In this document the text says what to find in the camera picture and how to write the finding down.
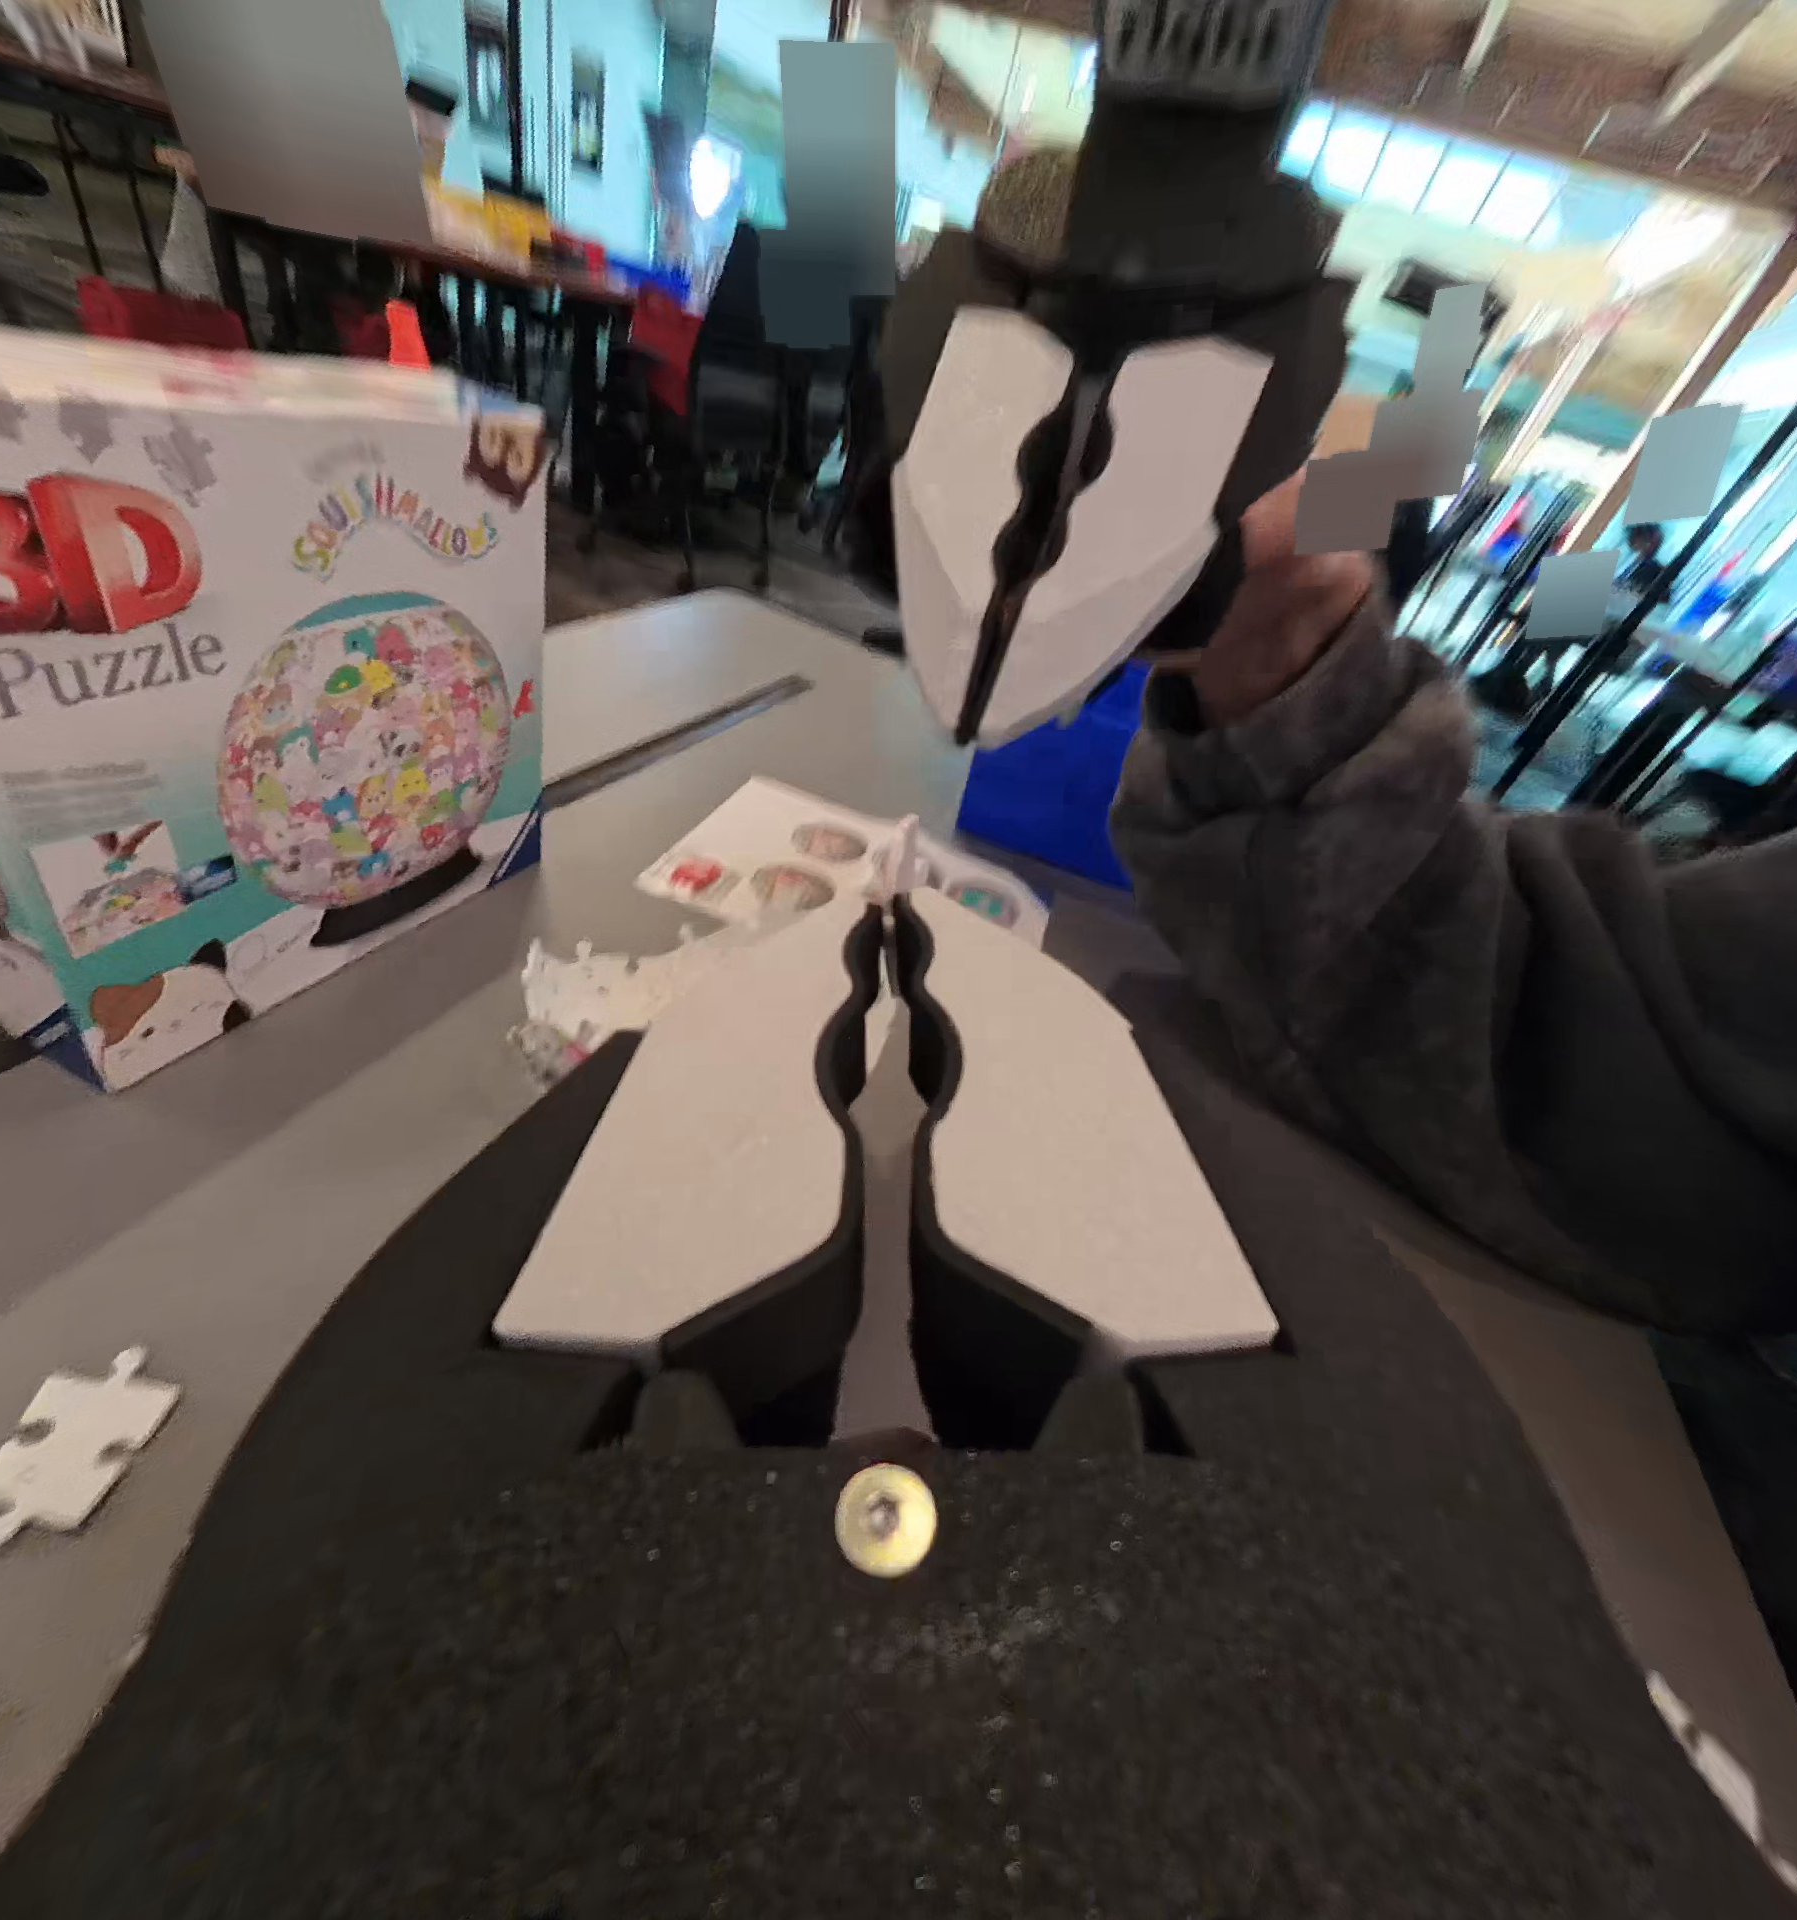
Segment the single white puzzle piece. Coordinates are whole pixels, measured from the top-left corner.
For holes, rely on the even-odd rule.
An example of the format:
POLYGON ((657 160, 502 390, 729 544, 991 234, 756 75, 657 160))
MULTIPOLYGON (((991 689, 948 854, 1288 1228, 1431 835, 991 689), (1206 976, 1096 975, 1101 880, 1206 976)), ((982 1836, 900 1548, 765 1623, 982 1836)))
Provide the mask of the single white puzzle piece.
POLYGON ((869 856, 863 900, 875 909, 880 929, 880 972, 884 989, 902 995, 895 946, 895 912, 909 900, 918 871, 918 814, 909 813, 889 825, 869 856))

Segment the partly built puzzle ball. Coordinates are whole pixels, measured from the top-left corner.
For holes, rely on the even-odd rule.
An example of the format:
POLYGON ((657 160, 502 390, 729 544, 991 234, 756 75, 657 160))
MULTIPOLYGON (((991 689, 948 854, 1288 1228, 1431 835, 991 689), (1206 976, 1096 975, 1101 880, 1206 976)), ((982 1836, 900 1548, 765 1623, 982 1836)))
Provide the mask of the partly built puzzle ball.
POLYGON ((508 1043, 532 1079, 551 1086, 622 1033, 641 1033, 707 971, 723 948, 712 934, 685 936, 648 956, 582 943, 558 954, 532 941, 520 972, 524 1012, 508 1043))

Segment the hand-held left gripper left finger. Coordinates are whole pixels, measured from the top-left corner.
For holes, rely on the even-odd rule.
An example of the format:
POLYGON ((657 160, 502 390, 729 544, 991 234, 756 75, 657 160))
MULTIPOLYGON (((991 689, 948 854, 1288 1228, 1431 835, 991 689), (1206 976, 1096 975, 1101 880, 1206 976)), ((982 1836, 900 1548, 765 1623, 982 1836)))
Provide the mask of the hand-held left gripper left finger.
POLYGON ((826 1448, 863 1317, 851 1118, 884 912, 835 901, 719 959, 635 1039, 491 1323, 506 1355, 694 1376, 761 1448, 826 1448))

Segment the red chair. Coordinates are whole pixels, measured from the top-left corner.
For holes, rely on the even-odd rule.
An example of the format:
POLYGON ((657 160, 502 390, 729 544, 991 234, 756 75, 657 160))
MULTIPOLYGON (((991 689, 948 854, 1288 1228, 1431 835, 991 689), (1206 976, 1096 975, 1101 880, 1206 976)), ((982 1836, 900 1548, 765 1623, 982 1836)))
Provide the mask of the red chair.
POLYGON ((700 315, 672 286, 637 286, 622 370, 625 397, 654 436, 689 424, 700 325, 700 315))
POLYGON ((82 329, 97 340, 218 354, 251 349, 246 321, 217 301, 89 274, 76 279, 76 307, 82 329))

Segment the person's right forearm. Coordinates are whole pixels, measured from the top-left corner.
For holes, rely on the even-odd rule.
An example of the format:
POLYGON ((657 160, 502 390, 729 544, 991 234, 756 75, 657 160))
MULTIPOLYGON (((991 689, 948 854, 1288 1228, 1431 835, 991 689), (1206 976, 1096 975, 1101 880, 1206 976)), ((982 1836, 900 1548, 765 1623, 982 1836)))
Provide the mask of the person's right forearm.
POLYGON ((1797 1333, 1797 829, 1665 863, 1473 755, 1370 603, 1252 709, 1152 671, 1112 840, 1288 1119, 1583 1304, 1797 1333))

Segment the colourful puzzle box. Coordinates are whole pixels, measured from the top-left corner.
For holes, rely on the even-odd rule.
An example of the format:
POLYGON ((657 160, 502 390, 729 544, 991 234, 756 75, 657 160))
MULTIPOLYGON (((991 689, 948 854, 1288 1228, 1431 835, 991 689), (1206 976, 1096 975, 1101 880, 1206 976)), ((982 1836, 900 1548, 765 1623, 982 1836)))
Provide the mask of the colourful puzzle box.
POLYGON ((0 324, 0 1025, 106 1092, 541 856, 541 408, 0 324))

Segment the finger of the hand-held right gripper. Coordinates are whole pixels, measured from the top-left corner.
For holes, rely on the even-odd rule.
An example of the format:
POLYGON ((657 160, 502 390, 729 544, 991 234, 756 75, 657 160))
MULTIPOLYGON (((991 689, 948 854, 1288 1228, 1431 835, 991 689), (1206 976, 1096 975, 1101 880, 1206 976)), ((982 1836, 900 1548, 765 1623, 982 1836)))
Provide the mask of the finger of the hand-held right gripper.
POLYGON ((913 680, 949 736, 1023 736, 1078 668, 1039 651, 1078 605, 1065 519, 1023 453, 1056 420, 1044 473, 1071 453, 1071 351, 1009 310, 961 310, 891 473, 900 617, 913 680))
POLYGON ((1266 384, 1266 355, 1220 339, 1125 360, 1105 408, 1105 467, 1032 577, 975 733, 980 747, 1075 711, 1192 588, 1266 384))

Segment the person's right hand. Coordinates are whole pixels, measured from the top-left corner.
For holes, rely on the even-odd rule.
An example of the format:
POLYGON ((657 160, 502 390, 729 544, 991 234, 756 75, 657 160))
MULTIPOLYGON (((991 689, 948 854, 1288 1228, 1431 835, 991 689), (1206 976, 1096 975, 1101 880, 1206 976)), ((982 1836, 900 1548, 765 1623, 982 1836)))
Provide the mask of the person's right hand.
POLYGON ((1250 716, 1286 691, 1367 605, 1364 550, 1300 554, 1295 522, 1252 512, 1243 577, 1192 668, 1198 714, 1214 728, 1250 716))

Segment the printed instruction leaflet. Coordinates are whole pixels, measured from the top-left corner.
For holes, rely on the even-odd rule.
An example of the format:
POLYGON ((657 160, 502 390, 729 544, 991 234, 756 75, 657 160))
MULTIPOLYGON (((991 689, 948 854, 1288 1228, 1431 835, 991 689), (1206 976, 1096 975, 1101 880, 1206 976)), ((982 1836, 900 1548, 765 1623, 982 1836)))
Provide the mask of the printed instruction leaflet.
MULTIPOLYGON (((637 889, 723 924, 765 924, 864 904, 869 856, 894 821, 851 813, 767 777, 749 777, 654 857, 637 889)), ((1041 948, 1049 912, 1017 876, 918 829, 913 893, 935 892, 1041 948)))

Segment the scattered loose puzzle pieces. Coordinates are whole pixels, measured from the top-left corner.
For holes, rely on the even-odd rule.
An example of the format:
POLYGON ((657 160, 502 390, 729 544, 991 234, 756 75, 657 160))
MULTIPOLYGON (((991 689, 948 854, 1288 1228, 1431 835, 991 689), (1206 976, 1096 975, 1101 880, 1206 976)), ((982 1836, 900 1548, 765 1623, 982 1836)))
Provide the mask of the scattered loose puzzle pieces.
POLYGON ((85 1567, 72 1549, 182 1396, 145 1361, 126 1349, 103 1374, 46 1376, 0 1434, 0 1731, 30 1710, 95 1716, 147 1642, 156 1602, 128 1619, 118 1556, 85 1567))

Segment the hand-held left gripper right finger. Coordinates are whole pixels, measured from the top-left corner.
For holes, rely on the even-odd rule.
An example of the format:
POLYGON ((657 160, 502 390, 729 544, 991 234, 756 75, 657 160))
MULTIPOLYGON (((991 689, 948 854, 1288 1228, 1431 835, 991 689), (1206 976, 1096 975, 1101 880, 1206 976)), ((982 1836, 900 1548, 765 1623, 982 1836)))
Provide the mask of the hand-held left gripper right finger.
POLYGON ((1278 1320, 1129 1021, 945 895, 897 901, 923 1103, 909 1346, 948 1448, 1031 1448, 1076 1380, 1272 1352, 1278 1320))

